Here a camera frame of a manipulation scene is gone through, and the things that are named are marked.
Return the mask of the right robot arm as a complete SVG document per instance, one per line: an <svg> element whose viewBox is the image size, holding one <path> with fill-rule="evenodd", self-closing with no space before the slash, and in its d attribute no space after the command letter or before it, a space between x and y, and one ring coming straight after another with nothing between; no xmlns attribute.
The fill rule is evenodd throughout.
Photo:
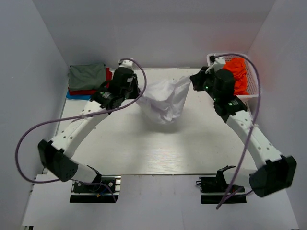
<svg viewBox="0 0 307 230"><path fill-rule="evenodd" d="M225 166L215 177L202 181L204 193L234 192L239 187L249 187L259 197L265 197L292 185L297 162L284 156L253 123L245 104L234 94L235 79L226 69L215 71L202 67L190 77L195 91L205 91L213 99L216 113L238 135L256 165L256 169L236 170Z"/></svg>

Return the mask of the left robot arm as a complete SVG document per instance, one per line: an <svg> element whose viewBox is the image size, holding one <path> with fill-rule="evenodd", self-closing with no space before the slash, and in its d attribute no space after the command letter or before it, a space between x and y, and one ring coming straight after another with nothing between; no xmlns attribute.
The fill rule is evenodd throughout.
<svg viewBox="0 0 307 230"><path fill-rule="evenodd" d="M63 182L84 182L90 191L101 187L101 174L90 166L72 160L76 149L88 134L126 99L140 94L137 75L132 67L120 65L114 72L109 87L102 85L86 103L81 118L75 118L50 141L38 144L40 159L45 168Z"/></svg>

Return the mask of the white t-shirt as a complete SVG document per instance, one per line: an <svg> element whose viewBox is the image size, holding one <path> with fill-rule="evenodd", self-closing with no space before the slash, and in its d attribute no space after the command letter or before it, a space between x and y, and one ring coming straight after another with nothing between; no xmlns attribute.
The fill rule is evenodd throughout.
<svg viewBox="0 0 307 230"><path fill-rule="evenodd" d="M154 123L169 125L181 116L190 84L188 76L148 84L136 103Z"/></svg>

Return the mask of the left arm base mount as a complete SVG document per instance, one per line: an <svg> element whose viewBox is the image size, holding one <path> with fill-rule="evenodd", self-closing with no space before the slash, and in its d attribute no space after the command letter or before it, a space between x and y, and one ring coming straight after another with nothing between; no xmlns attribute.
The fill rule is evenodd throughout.
<svg viewBox="0 0 307 230"><path fill-rule="evenodd" d="M98 185L73 182L70 203L111 204L116 203L121 185L121 176L103 176Z"/></svg>

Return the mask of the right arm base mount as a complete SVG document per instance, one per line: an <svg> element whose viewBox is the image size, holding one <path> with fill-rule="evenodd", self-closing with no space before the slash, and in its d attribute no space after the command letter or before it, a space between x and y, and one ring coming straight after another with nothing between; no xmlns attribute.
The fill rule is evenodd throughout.
<svg viewBox="0 0 307 230"><path fill-rule="evenodd" d="M200 188L201 192L201 203L204 204L219 204L220 200L228 187L228 183L224 177L224 172L228 172L235 166L225 166L219 169L216 174L202 176L195 182L196 186ZM232 185L230 192L238 192L227 199L225 204L245 204L247 202L246 196L244 195L245 189L238 185Z"/></svg>

